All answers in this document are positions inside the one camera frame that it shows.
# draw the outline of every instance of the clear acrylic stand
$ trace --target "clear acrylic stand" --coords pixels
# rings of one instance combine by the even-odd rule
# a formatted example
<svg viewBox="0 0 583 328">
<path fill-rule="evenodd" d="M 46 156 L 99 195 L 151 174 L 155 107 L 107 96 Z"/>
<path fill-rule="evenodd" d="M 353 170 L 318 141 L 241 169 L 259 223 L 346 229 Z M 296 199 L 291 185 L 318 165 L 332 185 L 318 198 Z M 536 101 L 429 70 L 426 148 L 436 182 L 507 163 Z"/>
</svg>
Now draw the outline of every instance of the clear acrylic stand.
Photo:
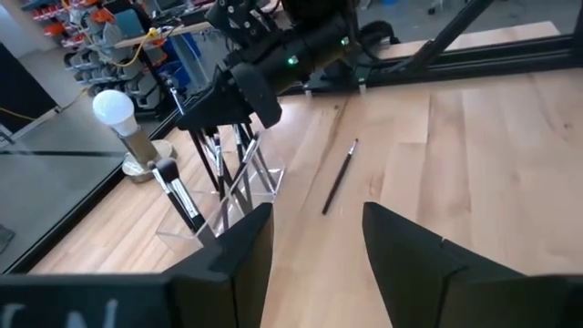
<svg viewBox="0 0 583 328">
<path fill-rule="evenodd" d="M 251 160 L 221 202 L 216 193 L 192 193 L 191 196 L 206 221 L 196 234 L 174 211 L 162 220 L 156 235 L 178 257 L 187 257 L 204 247 L 205 243 L 213 242 L 260 204 L 275 201 L 285 168 L 274 152 L 261 148 L 261 145 L 269 144 L 266 136 L 260 135 L 258 143 L 259 146 L 251 153 Z"/>
</svg>

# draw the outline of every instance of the floor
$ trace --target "floor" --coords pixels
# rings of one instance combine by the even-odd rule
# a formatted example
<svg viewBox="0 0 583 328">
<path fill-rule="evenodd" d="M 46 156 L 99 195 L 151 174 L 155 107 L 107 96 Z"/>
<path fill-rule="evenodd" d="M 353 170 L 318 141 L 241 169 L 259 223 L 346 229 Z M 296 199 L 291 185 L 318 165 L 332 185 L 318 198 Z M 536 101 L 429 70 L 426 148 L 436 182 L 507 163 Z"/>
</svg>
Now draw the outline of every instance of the floor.
<svg viewBox="0 0 583 328">
<path fill-rule="evenodd" d="M 550 23 L 517 26 L 460 37 L 455 47 L 556 33 Z M 383 54 L 417 45 L 409 46 Z M 283 97 L 281 121 L 266 132 L 274 142 L 263 148 L 287 165 L 263 326 L 388 326 L 363 244 L 365 201 L 525 274 L 583 272 L 582 80 L 571 69 Z M 168 140 L 188 187 L 208 183 L 188 133 L 175 129 Z M 156 182 L 124 180 L 33 272 L 163 271 L 185 255 L 156 235 L 177 216 Z"/>
<path fill-rule="evenodd" d="M 388 19 L 403 41 L 435 36 L 455 14 L 459 5 L 447 4 L 435 16 L 426 14 L 426 1 L 402 0 L 397 5 L 372 4 L 361 12 L 362 23 Z M 568 32 L 575 20 L 579 1 L 561 0 L 552 4 L 542 0 L 495 2 L 484 16 L 469 28 L 471 31 L 492 27 L 514 26 L 551 20 L 561 32 Z M 225 54 L 223 40 L 216 34 L 199 36 L 203 65 L 211 76 L 212 67 Z M 62 51 L 23 58 L 23 64 L 37 77 L 60 106 L 75 99 L 79 87 L 60 67 Z M 122 151 L 109 130 L 91 116 L 90 100 L 81 97 L 62 114 L 26 133 L 14 150 L 97 150 Z M 72 158 L 0 155 L 0 180 L 14 181 L 0 187 L 0 223 L 16 231 L 10 247 L 0 254 L 0 271 L 4 271 L 46 230 L 59 221 L 117 166 L 121 157 Z"/>
</svg>

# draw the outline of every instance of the wooden table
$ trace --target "wooden table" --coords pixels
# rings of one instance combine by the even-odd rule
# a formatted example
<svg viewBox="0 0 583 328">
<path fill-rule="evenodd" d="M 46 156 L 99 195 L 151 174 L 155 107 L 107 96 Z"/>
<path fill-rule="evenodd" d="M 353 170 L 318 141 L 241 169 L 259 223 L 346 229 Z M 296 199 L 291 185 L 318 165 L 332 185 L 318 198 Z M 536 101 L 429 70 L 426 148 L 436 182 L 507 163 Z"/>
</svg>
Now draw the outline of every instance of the wooden table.
<svg viewBox="0 0 583 328">
<path fill-rule="evenodd" d="M 214 4 L 207 4 L 207 5 L 204 5 L 203 7 L 211 7 L 212 5 L 214 5 Z M 276 5 L 277 5 L 277 0 L 270 0 L 270 3 L 268 5 L 266 5 L 266 6 L 264 6 L 262 9 L 264 11 L 270 11 Z M 281 10 L 283 10 L 283 7 L 280 5 L 276 9 L 276 12 L 279 12 Z M 209 27 L 210 27 L 210 23 L 209 22 L 206 22 L 206 21 L 205 22 L 202 22 L 202 23 L 194 24 L 194 25 L 191 25 L 191 26 L 179 26 L 179 27 L 177 27 L 177 28 L 175 28 L 175 29 L 173 29 L 171 31 L 162 33 L 159 37 L 150 39 L 150 42 L 151 41 L 156 41 L 156 40 L 159 40 L 159 39 L 163 39 L 163 38 L 166 38 L 166 37 L 169 37 L 169 36 L 178 36 L 178 35 L 185 34 L 185 33 L 196 33 L 196 32 L 200 32 L 200 31 L 202 31 L 202 30 L 204 30 L 206 28 L 209 28 Z M 117 42 L 116 45 L 115 45 L 115 47 L 116 48 L 123 48 L 123 47 L 126 47 L 126 46 L 139 45 L 142 42 L 143 39 L 144 39 L 144 36 L 133 37 L 133 38 L 130 38 L 130 39 L 127 39 L 127 40 L 123 40 L 123 41 Z"/>
<path fill-rule="evenodd" d="M 460 36 L 452 47 L 556 33 L 550 23 L 516 26 Z M 282 98 L 269 134 L 288 171 L 263 326 L 388 326 L 364 248 L 368 200 L 523 273 L 583 272 L 582 81 L 572 69 Z M 355 138 L 351 167 L 322 216 Z M 167 139 L 187 184 L 206 179 L 188 134 Z M 156 182 L 125 179 L 33 273 L 162 271 L 177 260 L 154 234 L 169 215 L 177 214 Z"/>
</svg>

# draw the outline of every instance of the light bulb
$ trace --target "light bulb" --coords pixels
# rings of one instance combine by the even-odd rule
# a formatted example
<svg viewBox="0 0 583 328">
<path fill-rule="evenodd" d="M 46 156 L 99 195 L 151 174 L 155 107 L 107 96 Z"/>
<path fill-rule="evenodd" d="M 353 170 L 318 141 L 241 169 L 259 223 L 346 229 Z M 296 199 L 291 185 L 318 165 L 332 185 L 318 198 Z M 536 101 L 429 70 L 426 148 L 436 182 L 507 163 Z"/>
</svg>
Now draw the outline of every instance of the light bulb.
<svg viewBox="0 0 583 328">
<path fill-rule="evenodd" d="M 134 117 L 134 103 L 128 95 L 117 90 L 101 91 L 93 99 L 93 114 L 121 137 L 127 137 L 139 129 Z"/>
</svg>

